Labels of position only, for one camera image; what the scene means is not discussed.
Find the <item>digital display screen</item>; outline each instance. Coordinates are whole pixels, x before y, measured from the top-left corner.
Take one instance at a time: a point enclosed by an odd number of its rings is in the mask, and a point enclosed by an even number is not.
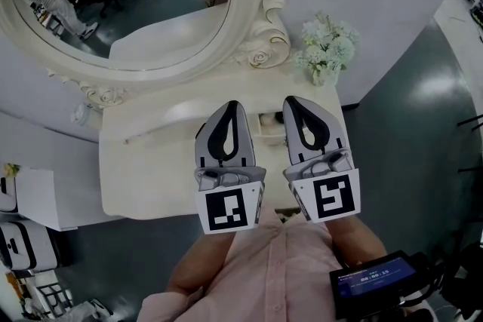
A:
[[[337,284],[342,298],[366,294],[416,274],[403,258],[398,257],[365,270],[338,277]]]

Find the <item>forearm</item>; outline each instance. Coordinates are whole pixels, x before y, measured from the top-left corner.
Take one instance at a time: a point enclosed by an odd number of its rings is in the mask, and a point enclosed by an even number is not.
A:
[[[167,291],[189,295],[207,287],[220,272],[235,233],[201,236],[174,268]]]
[[[326,222],[334,244],[349,266],[369,262],[387,254],[382,241],[356,216]]]

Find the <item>ornate mirror frame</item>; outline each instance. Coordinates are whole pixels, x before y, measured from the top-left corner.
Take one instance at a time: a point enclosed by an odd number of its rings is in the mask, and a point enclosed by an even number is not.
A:
[[[290,41],[276,11],[284,4],[285,0],[229,0],[223,25],[205,49],[175,66],[163,67],[166,63],[160,58],[159,68],[153,70],[115,69],[115,61],[70,47],[41,27],[24,2],[0,0],[0,28],[50,75],[74,81],[89,102],[103,108],[188,81],[227,60],[254,68],[282,63]]]

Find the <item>gray floor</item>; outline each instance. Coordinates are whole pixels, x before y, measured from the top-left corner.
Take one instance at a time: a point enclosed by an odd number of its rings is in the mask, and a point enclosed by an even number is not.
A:
[[[345,114],[361,173],[361,218],[389,251],[450,253],[458,230],[480,207],[475,174],[481,140],[456,123],[475,115],[463,74],[432,21],[383,80]],[[478,225],[465,233],[476,240]],[[196,216],[123,219],[67,232],[75,264],[57,269],[75,301],[98,297],[124,320],[142,299],[163,291],[171,269],[200,235]],[[440,299],[436,305],[444,305]],[[440,321],[450,320],[440,314]]]
[[[96,33],[82,41],[65,31],[61,39],[79,50],[107,58],[114,41],[141,27],[206,8],[203,0],[119,0],[119,3],[124,10],[112,3],[104,19],[99,15],[103,4],[82,7],[77,12],[78,18],[87,24],[98,22]]]

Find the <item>pink shirt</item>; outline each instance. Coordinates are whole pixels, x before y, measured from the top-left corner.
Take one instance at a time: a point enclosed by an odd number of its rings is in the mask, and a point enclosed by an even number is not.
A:
[[[236,234],[203,297],[201,289],[190,297],[148,296],[137,321],[335,321],[328,273],[340,265],[331,245],[323,223],[299,214],[282,224],[273,210],[262,208],[259,227]]]

